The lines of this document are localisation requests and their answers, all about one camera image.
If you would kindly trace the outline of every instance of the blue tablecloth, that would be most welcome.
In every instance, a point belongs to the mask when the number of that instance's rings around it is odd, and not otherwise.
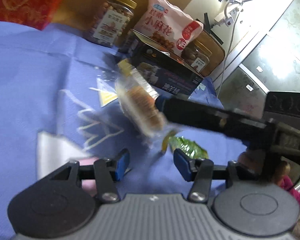
[[[97,78],[114,87],[118,73],[114,54],[112,49],[82,39],[80,32],[67,26],[51,24],[38,31],[0,22],[0,239],[14,234],[6,213],[10,199],[36,181],[37,133],[62,132],[81,147],[87,140],[77,131],[87,124],[78,117],[78,111],[85,108],[65,93],[60,95],[62,89],[94,110],[84,112],[99,122],[87,130],[98,134],[89,145],[124,130],[90,150],[98,157],[112,157],[124,147],[129,149],[132,171],[116,184],[121,196],[126,192],[187,194],[191,183],[182,179],[172,154],[161,155],[158,148],[144,145],[122,114],[118,100],[101,108],[98,92],[89,89],[97,87]],[[191,99],[222,107],[209,78]],[[58,116],[62,116],[61,126]],[[209,131],[189,128],[181,135],[205,148],[215,164],[226,164],[245,150],[241,142]],[[212,188],[221,183],[214,181]]]

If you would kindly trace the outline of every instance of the blue logo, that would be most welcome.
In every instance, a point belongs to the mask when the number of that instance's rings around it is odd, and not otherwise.
[[[164,11],[164,8],[159,4],[155,4],[153,7],[160,10],[160,11]]]

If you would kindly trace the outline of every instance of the pink snack bag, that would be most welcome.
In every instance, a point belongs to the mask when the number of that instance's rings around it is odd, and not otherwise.
[[[202,32],[203,23],[194,21],[167,0],[149,0],[148,11],[134,29],[180,56]]]

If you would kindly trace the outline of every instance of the open box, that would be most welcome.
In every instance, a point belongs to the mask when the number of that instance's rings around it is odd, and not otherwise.
[[[173,95],[189,96],[202,82],[203,76],[159,43],[135,30],[130,38],[129,61],[149,84]]]

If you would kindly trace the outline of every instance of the metal bolt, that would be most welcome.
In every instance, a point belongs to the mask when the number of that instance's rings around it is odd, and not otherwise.
[[[200,192],[192,192],[190,195],[190,199],[194,202],[201,202],[206,199],[206,195]]]
[[[105,201],[116,201],[118,199],[118,195],[112,192],[106,192],[102,195],[103,200]]]

